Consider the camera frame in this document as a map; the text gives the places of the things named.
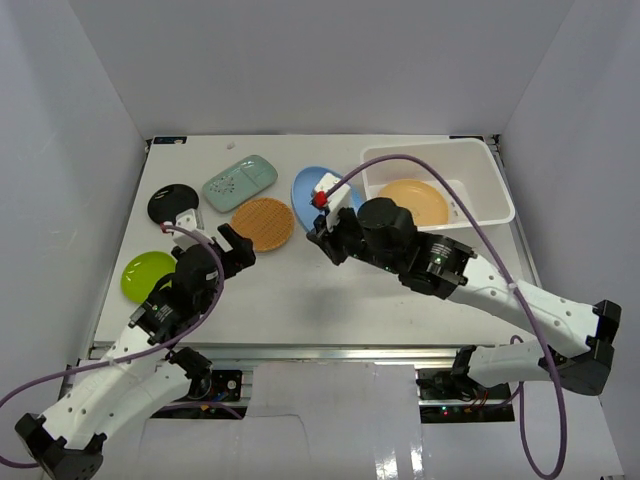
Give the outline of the woven wicker round plate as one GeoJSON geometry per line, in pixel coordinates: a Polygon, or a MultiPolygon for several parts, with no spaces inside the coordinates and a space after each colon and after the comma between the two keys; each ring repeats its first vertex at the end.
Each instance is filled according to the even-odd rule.
{"type": "Polygon", "coordinates": [[[282,247],[294,232],[295,218],[284,202],[261,197],[242,204],[231,219],[231,226],[253,242],[255,252],[264,253],[282,247]]]}

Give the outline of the blue round plate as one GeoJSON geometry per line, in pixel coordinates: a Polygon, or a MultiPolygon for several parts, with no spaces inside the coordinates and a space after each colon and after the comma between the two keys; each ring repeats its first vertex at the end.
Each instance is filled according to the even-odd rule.
{"type": "Polygon", "coordinates": [[[311,166],[302,169],[295,177],[291,187],[291,203],[294,214],[306,232],[314,230],[314,221],[321,214],[311,205],[311,193],[313,187],[327,173],[342,178],[337,172],[325,167],[311,166]]]}

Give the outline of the tan round plate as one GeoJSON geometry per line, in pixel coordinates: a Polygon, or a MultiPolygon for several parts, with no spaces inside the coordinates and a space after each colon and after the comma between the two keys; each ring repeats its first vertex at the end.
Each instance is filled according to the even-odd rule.
{"type": "Polygon", "coordinates": [[[449,221],[449,208],[445,198],[432,186],[413,179],[393,181],[384,186],[378,197],[389,198],[410,211],[419,227],[445,225],[449,221]]]}

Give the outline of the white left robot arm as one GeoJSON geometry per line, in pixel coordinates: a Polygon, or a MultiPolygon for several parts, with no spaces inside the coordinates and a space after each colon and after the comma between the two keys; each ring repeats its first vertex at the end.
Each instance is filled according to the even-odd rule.
{"type": "Polygon", "coordinates": [[[196,227],[161,228],[174,237],[173,272],[155,283],[102,359],[78,368],[81,379],[61,399],[15,425],[52,479],[93,478],[119,430],[210,390],[210,361],[180,342],[212,313],[226,280],[254,265],[253,243],[228,224],[218,228],[228,250],[196,227]]]}

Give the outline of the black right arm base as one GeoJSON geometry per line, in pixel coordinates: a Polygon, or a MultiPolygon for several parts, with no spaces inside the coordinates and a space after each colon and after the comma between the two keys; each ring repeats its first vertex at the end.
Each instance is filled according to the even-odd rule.
{"type": "Polygon", "coordinates": [[[416,371],[420,420],[423,425],[510,423],[515,421],[511,387],[490,389],[458,386],[448,370],[416,371]]]}

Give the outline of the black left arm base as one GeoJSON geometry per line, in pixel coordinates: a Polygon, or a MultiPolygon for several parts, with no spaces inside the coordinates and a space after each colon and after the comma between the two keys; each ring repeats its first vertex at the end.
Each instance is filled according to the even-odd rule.
{"type": "Polygon", "coordinates": [[[240,420],[246,408],[240,405],[241,370],[211,370],[201,380],[193,380],[185,396],[158,415],[163,418],[193,420],[240,420]]]}

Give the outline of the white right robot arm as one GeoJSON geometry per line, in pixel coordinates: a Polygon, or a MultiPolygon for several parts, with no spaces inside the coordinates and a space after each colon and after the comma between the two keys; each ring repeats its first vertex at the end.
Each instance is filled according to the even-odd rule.
{"type": "Polygon", "coordinates": [[[306,237],[335,265],[359,260],[416,293],[473,307],[534,335],[519,344],[460,348],[451,369],[432,377],[441,391],[472,399],[504,383],[553,380],[586,396],[604,390],[620,324],[618,304],[577,303],[507,280],[471,247],[419,231],[409,211],[389,199],[321,213],[306,237]]]}

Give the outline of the white plastic bin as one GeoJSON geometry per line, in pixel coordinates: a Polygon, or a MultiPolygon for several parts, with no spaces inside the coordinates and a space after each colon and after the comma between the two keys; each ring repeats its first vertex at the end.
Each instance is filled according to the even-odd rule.
{"type": "MultiPolygon", "coordinates": [[[[379,191],[393,181],[413,179],[434,187],[447,203],[449,200],[453,200],[457,204],[462,201],[482,227],[507,224],[514,219],[515,207],[511,196],[489,147],[483,141],[462,138],[408,145],[369,147],[362,151],[361,161],[366,162],[391,154],[395,156],[399,154],[411,155],[421,159],[435,169],[451,189],[446,190],[423,167],[411,161],[394,158],[368,167],[362,172],[365,195],[368,199],[377,198],[379,191]]],[[[421,231],[435,231],[469,228],[470,226],[466,216],[465,221],[458,224],[447,223],[417,227],[421,231]]]]}

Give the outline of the pale green rectangular dish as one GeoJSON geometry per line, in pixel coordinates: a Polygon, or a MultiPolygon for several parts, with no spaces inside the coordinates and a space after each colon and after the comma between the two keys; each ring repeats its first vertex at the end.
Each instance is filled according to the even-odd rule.
{"type": "Polygon", "coordinates": [[[269,161],[259,155],[250,155],[205,182],[202,194],[216,211],[227,213],[277,179],[278,172],[269,161]]]}

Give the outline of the black round plate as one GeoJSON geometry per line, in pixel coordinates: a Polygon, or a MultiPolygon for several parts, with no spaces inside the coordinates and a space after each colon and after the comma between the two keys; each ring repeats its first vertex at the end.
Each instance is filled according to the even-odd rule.
{"type": "Polygon", "coordinates": [[[147,203],[147,214],[156,224],[174,222],[176,217],[189,209],[199,207],[199,196],[190,186],[170,184],[157,190],[147,203]]]}

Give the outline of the lime green round plate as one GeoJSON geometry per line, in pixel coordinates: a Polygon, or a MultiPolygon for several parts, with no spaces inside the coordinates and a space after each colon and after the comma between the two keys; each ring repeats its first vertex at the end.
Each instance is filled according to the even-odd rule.
{"type": "Polygon", "coordinates": [[[148,251],[133,258],[124,268],[120,287],[124,296],[142,303],[156,283],[175,271],[176,260],[168,253],[148,251]]]}

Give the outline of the blue label sticker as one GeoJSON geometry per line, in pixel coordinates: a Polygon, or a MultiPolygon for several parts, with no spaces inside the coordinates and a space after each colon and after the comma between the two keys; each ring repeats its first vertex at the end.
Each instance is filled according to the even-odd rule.
{"type": "Polygon", "coordinates": [[[156,136],[152,143],[154,145],[182,145],[186,141],[186,136],[156,136]]]}

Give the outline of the aluminium table frame rail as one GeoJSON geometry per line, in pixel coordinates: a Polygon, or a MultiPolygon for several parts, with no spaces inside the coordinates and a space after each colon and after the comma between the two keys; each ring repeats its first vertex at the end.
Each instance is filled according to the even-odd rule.
{"type": "Polygon", "coordinates": [[[296,346],[296,345],[195,345],[214,362],[223,361],[407,361],[409,363],[453,361],[459,345],[400,346],[296,346]]]}

